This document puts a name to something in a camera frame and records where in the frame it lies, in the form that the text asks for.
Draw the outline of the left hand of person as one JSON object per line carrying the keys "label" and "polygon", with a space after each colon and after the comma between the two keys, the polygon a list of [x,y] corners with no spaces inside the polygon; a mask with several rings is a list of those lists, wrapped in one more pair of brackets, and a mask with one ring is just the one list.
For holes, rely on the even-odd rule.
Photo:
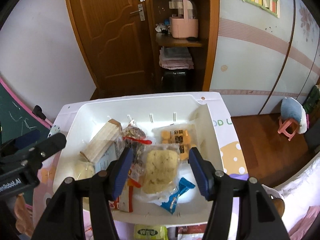
{"label": "left hand of person", "polygon": [[34,232],[33,221],[29,211],[26,208],[26,203],[23,194],[16,197],[14,205],[14,214],[16,217],[16,229],[19,233],[32,237]]}

